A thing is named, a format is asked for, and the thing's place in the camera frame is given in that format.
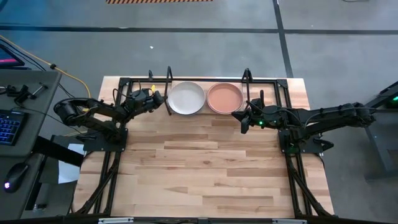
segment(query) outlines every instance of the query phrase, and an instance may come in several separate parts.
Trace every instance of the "wooden tabletop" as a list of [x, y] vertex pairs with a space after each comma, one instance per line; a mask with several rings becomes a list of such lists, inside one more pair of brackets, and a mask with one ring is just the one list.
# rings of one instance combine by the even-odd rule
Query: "wooden tabletop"
[[[104, 77], [100, 99], [113, 103], [112, 89], [118, 87], [119, 78]], [[304, 80], [287, 81], [292, 106], [309, 109]], [[143, 88], [151, 86], [142, 84]], [[156, 83], [162, 94], [164, 87]], [[275, 104], [273, 88], [268, 84], [251, 84], [251, 98], [259, 97], [261, 89], [266, 105]], [[241, 134], [239, 121], [206, 107], [193, 116], [169, 116], [162, 105], [127, 124], [129, 137], [121, 157], [113, 216], [294, 217], [277, 131], [251, 127], [247, 134]], [[97, 187], [103, 156], [103, 152], [92, 153], [82, 165], [75, 209]], [[309, 189], [333, 213], [321, 161], [303, 154], [303, 164]], [[298, 195], [304, 212], [299, 190]]]

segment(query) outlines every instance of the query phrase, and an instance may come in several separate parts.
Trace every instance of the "backlit keyboard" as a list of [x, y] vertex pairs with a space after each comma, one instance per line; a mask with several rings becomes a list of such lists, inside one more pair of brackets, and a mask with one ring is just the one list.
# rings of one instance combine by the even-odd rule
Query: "backlit keyboard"
[[0, 110], [0, 144], [15, 145], [25, 117], [23, 112]]

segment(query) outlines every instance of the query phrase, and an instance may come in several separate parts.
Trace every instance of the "concrete floor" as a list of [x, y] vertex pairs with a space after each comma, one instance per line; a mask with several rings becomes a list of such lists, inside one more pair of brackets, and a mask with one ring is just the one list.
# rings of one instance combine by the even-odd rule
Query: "concrete floor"
[[[286, 29], [398, 29], [398, 1], [280, 0]], [[10, 1], [0, 24], [32, 26], [277, 28], [271, 0], [106, 5], [99, 0]], [[104, 75], [286, 77], [277, 34], [1, 32], [26, 50], [84, 80], [98, 96]], [[367, 102], [397, 81], [398, 35], [287, 35], [295, 78], [304, 78], [312, 108]], [[86, 96], [67, 77], [62, 84]], [[54, 102], [65, 94], [58, 91]], [[74, 132], [46, 119], [41, 135]], [[344, 218], [398, 222], [398, 182], [367, 183], [377, 171], [376, 153], [363, 129], [325, 134], [335, 213]]]

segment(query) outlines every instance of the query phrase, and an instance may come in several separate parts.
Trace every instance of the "pink bowl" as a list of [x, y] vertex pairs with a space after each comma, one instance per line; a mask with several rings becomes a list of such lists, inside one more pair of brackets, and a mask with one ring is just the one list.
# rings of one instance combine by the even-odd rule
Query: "pink bowl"
[[217, 113], [230, 114], [242, 106], [243, 93], [230, 83], [217, 83], [207, 92], [207, 103]]

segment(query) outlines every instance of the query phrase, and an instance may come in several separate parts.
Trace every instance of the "orange striped mat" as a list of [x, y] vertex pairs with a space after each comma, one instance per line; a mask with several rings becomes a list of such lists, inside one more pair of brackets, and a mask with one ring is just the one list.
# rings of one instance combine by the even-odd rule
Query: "orange striped mat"
[[167, 2], [208, 2], [213, 0], [105, 0], [108, 4], [167, 3]]

